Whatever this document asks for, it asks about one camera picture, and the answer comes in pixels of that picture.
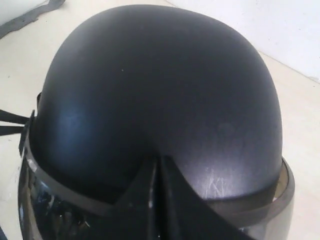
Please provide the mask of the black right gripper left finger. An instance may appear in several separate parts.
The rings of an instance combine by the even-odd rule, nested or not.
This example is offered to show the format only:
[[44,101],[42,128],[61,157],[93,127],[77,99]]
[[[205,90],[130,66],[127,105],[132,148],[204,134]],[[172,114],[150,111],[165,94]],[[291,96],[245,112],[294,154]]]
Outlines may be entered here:
[[112,207],[108,240],[158,240],[158,156],[146,158],[128,189]]

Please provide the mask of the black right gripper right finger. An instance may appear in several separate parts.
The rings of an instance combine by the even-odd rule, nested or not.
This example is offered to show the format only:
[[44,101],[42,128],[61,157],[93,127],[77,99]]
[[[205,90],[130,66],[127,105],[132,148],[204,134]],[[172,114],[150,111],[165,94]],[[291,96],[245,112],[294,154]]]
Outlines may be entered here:
[[162,240],[245,240],[247,235],[228,223],[201,199],[169,157],[159,160],[162,188]]

